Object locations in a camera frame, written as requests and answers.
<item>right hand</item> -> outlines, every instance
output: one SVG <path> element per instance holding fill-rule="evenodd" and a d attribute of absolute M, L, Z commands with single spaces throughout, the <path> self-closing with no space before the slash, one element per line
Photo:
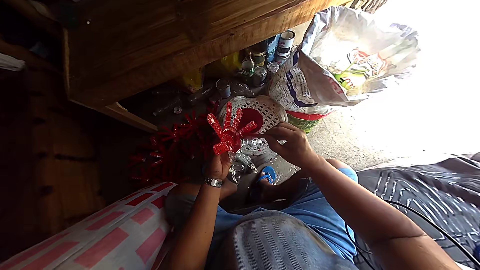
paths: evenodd
<path fill-rule="evenodd" d="M 308 142 L 305 132 L 294 125 L 281 121 L 260 137 L 265 138 L 275 153 L 302 169 L 315 166 L 319 158 Z M 278 141 L 287 141 L 283 145 Z"/>

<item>wristwatch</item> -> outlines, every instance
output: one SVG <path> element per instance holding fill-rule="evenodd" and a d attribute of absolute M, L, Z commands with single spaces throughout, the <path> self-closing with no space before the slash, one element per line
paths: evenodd
<path fill-rule="evenodd" d="M 222 187 L 222 184 L 223 184 L 223 181 L 222 181 L 222 180 L 218 180 L 218 179 L 213 179 L 213 178 L 205 178 L 204 184 L 221 188 L 221 187 Z"/>

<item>foot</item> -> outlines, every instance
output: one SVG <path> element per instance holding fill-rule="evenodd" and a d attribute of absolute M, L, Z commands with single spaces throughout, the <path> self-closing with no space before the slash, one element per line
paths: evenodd
<path fill-rule="evenodd" d="M 262 176 L 265 176 L 265 172 L 262 172 L 260 174 L 260 177 Z M 275 190 L 276 190 L 276 186 L 271 184 L 267 179 L 262 179 L 260 180 L 260 182 L 258 183 L 260 189 L 261 189 L 261 193 L 260 193 L 260 201 L 262 203 L 268 203 L 268 202 L 272 202 L 275 199 Z"/>

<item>person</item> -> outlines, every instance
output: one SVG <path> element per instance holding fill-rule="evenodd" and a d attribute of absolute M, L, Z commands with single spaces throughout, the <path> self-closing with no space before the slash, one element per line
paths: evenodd
<path fill-rule="evenodd" d="M 168 269 L 357 269 L 347 235 L 353 239 L 353 232 L 345 223 L 385 269 L 460 269 L 406 215 L 359 185 L 348 165 L 317 155 L 302 130 L 281 122 L 262 137 L 301 168 L 280 185 L 261 180 L 262 201 L 289 198 L 301 181 L 309 181 L 305 194 L 282 211 L 259 208 L 241 216 L 218 206 L 236 192 L 228 180 L 221 188 L 176 186 L 165 204 L 178 229 Z M 223 181 L 229 168 L 228 155 L 215 156 L 207 175 Z"/>

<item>leg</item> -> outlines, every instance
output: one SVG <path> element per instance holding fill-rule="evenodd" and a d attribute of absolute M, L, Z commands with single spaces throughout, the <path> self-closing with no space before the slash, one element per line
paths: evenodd
<path fill-rule="evenodd" d="M 343 162 L 327 160 L 339 171 L 358 182 L 355 171 Z M 314 183 L 310 183 L 305 195 L 282 212 L 292 215 L 303 221 L 317 232 L 333 249 L 344 259 L 353 262 L 357 251 L 355 245 L 347 236 L 345 222 L 326 201 L 323 194 Z M 348 233 L 353 238 L 353 231 L 349 228 Z"/>
<path fill-rule="evenodd" d="M 168 222 L 174 227 L 176 232 L 180 231 L 187 221 L 199 191 L 200 185 L 198 184 L 179 184 L 169 192 L 165 200 L 165 211 Z M 236 191 L 237 185 L 230 182 L 230 180 L 224 181 L 220 192 L 220 200 Z M 242 217 L 241 215 L 229 214 L 218 206 L 212 243 L 207 257 L 207 265 L 211 261 L 211 255 L 220 247 L 227 231 Z"/>
<path fill-rule="evenodd" d="M 352 168 L 347 164 L 338 160 L 327 160 L 337 169 L 350 169 Z M 271 185 L 266 179 L 260 181 L 262 187 L 261 201 L 263 203 L 272 202 L 281 199 L 290 199 L 292 195 L 296 194 L 299 187 L 299 181 L 303 178 L 310 178 L 308 173 L 304 170 L 296 172 L 288 180 L 280 185 Z"/>

